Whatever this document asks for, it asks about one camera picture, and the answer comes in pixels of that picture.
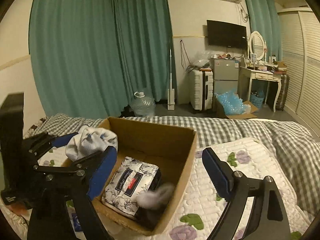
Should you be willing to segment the white sock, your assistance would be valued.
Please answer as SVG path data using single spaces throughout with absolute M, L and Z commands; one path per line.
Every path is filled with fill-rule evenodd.
M 116 133 L 101 127 L 82 126 L 66 146 L 65 154 L 71 161 L 77 161 L 96 152 L 104 152 L 112 146 L 118 150 Z

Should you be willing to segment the white foam knot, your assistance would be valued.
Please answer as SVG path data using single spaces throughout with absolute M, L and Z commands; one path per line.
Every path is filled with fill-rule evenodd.
M 155 191 L 147 191 L 137 196 L 136 202 L 139 207 L 147 210 L 158 210 L 168 204 L 175 190 L 172 184 L 163 184 Z

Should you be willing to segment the floral tissue pack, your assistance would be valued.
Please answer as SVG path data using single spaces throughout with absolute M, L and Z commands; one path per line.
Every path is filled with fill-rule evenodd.
M 101 202 L 125 217 L 136 219 L 142 210 L 136 202 L 137 196 L 155 190 L 160 178 L 158 166 L 125 157 L 106 185 Z

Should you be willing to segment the floral quilted blanket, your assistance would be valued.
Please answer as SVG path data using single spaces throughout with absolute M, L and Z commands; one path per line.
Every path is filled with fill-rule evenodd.
M 308 228 L 307 218 L 275 157 L 264 145 L 253 146 L 254 157 L 273 168 L 273 176 L 258 174 L 254 163 L 231 167 L 228 144 L 204 149 L 201 159 L 194 158 L 183 198 L 159 235 L 140 235 L 97 214 L 111 239 L 232 239 L 239 227 L 246 228 L 245 239 L 290 239 L 292 229 Z M 50 155 L 51 151 L 31 165 L 31 171 L 50 167 L 43 165 Z

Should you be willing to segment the clear water jug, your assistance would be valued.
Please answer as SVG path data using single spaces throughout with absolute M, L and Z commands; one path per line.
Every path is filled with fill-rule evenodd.
M 151 117 L 155 115 L 155 101 L 152 97 L 147 96 L 144 91 L 134 92 L 134 99 L 130 107 L 137 117 Z

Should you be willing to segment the cardboard box on floor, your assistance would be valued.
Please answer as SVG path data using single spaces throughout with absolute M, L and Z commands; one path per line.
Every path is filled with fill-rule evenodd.
M 246 120 L 256 118 L 258 108 L 250 101 L 243 101 L 238 94 L 215 94 L 213 97 L 213 112 L 220 119 Z

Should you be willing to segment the teal curtain left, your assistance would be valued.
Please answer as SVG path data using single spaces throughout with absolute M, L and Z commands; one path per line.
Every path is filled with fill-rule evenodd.
M 134 93 L 167 98 L 168 0 L 33 0 L 29 52 L 47 115 L 120 116 Z

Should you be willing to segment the teal curtain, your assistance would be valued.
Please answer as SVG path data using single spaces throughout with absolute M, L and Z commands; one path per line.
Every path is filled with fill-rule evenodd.
M 167 98 L 168 0 L 33 0 L 29 52 L 47 115 L 120 116 L 134 93 Z
M 274 0 L 245 0 L 251 31 L 258 31 L 267 44 L 267 57 L 283 57 L 280 22 Z

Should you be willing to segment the blue waste basket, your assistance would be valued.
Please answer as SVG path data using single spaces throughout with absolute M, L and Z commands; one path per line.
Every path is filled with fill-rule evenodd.
M 264 93 L 262 90 L 255 90 L 255 91 L 251 91 L 250 94 L 250 102 L 257 107 L 257 109 L 261 109 L 262 105 L 263 105 L 263 101 L 264 101 Z

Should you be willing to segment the dark striped suitcase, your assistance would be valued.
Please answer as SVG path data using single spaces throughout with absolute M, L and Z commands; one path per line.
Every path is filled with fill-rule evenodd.
M 290 77 L 287 74 L 281 75 L 281 90 L 276 103 L 276 110 L 283 111 L 289 90 Z

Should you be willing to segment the blue plastic bags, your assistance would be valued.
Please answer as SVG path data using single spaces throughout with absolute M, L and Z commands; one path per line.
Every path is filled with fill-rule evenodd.
M 244 104 L 238 94 L 235 94 L 232 91 L 222 94 L 215 93 L 215 97 L 222 105 L 226 115 L 241 115 L 249 114 L 251 112 L 251 106 Z

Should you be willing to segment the white dressing table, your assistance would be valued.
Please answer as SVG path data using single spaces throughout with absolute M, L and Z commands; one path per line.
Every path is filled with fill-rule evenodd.
M 281 75 L 274 74 L 268 71 L 252 70 L 245 67 L 239 67 L 239 78 L 238 78 L 238 95 L 240 98 L 246 96 L 246 101 L 250 100 L 252 82 L 253 80 L 266 81 L 267 82 L 267 92 L 265 96 L 265 102 L 267 102 L 268 92 L 270 88 L 270 83 L 277 83 L 278 89 L 273 102 L 273 112 L 276 112 L 276 104 L 281 91 Z

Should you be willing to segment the silver mini fridge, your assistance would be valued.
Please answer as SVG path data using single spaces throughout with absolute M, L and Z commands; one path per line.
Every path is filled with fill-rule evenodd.
M 238 92 L 239 62 L 227 59 L 211 59 L 214 94 Z

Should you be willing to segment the white louvered wardrobe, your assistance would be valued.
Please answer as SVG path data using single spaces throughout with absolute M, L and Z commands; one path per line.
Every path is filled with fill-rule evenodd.
M 310 8 L 278 12 L 290 83 L 285 110 L 319 135 L 319 20 Z

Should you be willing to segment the teal curtain right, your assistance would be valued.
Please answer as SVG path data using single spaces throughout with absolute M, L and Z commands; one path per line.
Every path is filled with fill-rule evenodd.
M 267 44 L 267 57 L 283 57 L 280 22 L 274 0 L 245 0 L 251 31 L 258 31 Z

